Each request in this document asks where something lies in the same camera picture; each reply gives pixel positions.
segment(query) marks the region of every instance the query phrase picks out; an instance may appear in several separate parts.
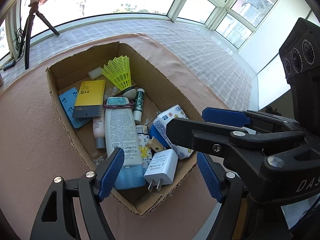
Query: pink cloth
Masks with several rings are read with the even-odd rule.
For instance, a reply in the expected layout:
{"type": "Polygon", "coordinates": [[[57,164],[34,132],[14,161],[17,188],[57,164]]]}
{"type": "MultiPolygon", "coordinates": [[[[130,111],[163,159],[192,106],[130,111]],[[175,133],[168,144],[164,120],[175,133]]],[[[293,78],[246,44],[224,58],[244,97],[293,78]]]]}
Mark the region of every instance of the pink cloth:
{"type": "MultiPolygon", "coordinates": [[[[78,178],[88,171],[56,112],[45,69],[93,45],[113,41],[125,42],[137,50],[199,112],[206,106],[227,108],[174,54],[145,34],[123,34],[90,42],[51,57],[26,72],[0,94],[0,208],[22,240],[29,239],[38,208],[53,178],[78,178]]],[[[105,199],[101,206],[117,240],[188,240],[215,205],[195,167],[172,197],[146,217],[131,213],[113,197],[105,199]]],[[[75,208],[82,240],[88,239],[78,201],[75,208]]]]}

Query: gray bottle cap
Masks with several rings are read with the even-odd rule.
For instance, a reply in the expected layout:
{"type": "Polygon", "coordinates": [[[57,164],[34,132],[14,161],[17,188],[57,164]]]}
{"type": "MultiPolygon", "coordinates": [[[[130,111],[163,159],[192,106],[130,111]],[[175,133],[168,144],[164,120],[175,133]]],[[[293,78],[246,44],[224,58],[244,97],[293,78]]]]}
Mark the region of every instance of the gray bottle cap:
{"type": "Polygon", "coordinates": [[[104,137],[96,138],[96,149],[106,149],[106,139],[104,137]]]}

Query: wooden block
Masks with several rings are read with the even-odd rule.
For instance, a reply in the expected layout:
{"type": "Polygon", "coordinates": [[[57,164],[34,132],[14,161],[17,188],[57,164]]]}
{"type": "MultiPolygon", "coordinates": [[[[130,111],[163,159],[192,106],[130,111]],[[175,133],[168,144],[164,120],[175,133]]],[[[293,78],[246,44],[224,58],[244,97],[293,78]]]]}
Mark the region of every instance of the wooden block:
{"type": "Polygon", "coordinates": [[[149,139],[148,140],[148,143],[147,143],[151,149],[153,149],[156,153],[157,152],[162,152],[162,151],[165,151],[167,148],[164,147],[158,140],[156,137],[153,136],[152,139],[149,139]]]}

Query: cardboard box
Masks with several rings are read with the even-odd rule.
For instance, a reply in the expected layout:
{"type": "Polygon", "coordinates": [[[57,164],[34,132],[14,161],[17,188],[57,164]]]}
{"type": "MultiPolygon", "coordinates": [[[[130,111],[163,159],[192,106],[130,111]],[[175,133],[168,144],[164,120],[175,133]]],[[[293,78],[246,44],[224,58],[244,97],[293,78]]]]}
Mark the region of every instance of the cardboard box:
{"type": "MultiPolygon", "coordinates": [[[[190,101],[158,69],[145,60],[128,44],[113,42],[94,46],[71,57],[65,58],[47,68],[50,91],[57,107],[60,120],[67,131],[72,144],[91,170],[95,170],[92,157],[95,152],[95,139],[92,132],[92,121],[78,130],[69,123],[59,101],[59,95],[72,87],[79,90],[83,81],[90,80],[88,72],[107,64],[114,57],[128,56],[132,84],[145,90],[141,124],[151,123],[159,112],[179,104],[189,119],[202,121],[201,115],[190,101]]],[[[113,96],[114,85],[106,79],[105,94],[113,96]]],[[[122,191],[112,190],[112,195],[133,213],[145,216],[156,208],[196,165],[196,152],[189,158],[180,160],[177,165],[173,184],[162,186],[160,193],[149,192],[147,185],[137,189],[122,191]]]]}

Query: white usb power adapter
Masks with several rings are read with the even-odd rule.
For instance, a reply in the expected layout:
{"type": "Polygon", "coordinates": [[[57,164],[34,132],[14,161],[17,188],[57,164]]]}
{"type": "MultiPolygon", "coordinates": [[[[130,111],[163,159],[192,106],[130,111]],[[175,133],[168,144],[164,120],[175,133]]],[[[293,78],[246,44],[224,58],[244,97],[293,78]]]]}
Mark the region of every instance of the white usb power adapter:
{"type": "Polygon", "coordinates": [[[177,162],[178,156],[172,149],[155,153],[143,176],[149,182],[148,190],[152,191],[157,185],[156,190],[159,192],[162,185],[172,184],[177,162]]]}

